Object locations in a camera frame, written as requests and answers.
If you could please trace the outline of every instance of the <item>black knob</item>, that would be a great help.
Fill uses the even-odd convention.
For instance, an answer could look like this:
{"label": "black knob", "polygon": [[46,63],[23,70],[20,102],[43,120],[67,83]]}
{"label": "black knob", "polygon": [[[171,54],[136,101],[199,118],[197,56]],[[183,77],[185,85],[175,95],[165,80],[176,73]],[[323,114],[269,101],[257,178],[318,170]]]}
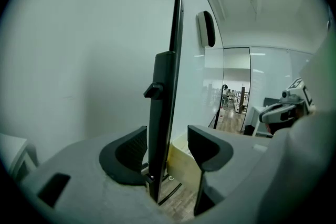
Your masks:
{"label": "black knob", "polygon": [[145,96],[145,98],[150,98],[152,100],[160,100],[162,99],[162,93],[163,93],[162,84],[153,82],[145,91],[143,96]]}

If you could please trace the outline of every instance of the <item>floor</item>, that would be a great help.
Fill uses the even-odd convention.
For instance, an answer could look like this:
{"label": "floor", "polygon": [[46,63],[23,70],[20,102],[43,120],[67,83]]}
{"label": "floor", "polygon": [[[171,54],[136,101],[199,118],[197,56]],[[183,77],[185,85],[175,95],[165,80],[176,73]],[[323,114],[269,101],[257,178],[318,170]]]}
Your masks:
{"label": "floor", "polygon": [[240,129],[244,122],[245,114],[236,113],[233,105],[221,108],[216,130],[241,134]]}
{"label": "floor", "polygon": [[[165,180],[161,186],[159,200],[165,198],[177,187],[177,180]],[[183,222],[194,218],[194,207],[196,204],[197,192],[188,190],[183,185],[170,197],[161,209],[176,222]]]}

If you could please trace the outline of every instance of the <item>cable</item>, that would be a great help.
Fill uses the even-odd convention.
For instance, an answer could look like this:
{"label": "cable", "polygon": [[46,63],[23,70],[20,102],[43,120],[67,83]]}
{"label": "cable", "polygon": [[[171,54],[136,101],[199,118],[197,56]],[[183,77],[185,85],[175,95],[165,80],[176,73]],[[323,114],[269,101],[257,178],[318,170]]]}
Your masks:
{"label": "cable", "polygon": [[159,206],[163,205],[170,197],[173,196],[173,194],[175,192],[177,192],[177,190],[182,186],[182,183],[179,183],[178,186],[176,188],[174,188],[174,190],[168,194],[161,202],[159,202]]}

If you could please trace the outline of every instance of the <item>wooden floor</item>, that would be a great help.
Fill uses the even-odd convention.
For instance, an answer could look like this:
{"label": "wooden floor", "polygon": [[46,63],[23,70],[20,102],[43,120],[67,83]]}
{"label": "wooden floor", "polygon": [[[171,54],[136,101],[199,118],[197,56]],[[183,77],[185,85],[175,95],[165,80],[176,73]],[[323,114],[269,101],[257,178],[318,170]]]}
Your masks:
{"label": "wooden floor", "polygon": [[[159,200],[165,198],[172,190],[177,187],[177,180],[165,180],[161,186]],[[176,222],[183,222],[194,218],[194,207],[196,204],[197,193],[186,189],[183,185],[170,197],[161,209],[166,215]]]}
{"label": "wooden floor", "polygon": [[245,114],[238,114],[233,106],[229,106],[228,108],[221,108],[220,115],[222,116],[218,119],[216,130],[241,134],[240,130],[244,122]]}

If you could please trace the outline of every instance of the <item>black slot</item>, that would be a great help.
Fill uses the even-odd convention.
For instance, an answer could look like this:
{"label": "black slot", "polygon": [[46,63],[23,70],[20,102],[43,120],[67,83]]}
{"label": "black slot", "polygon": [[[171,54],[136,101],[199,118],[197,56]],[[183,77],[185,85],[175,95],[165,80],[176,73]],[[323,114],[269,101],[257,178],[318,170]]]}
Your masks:
{"label": "black slot", "polygon": [[68,175],[60,173],[54,175],[37,196],[53,208],[65,186],[68,184],[69,179],[70,176]]}

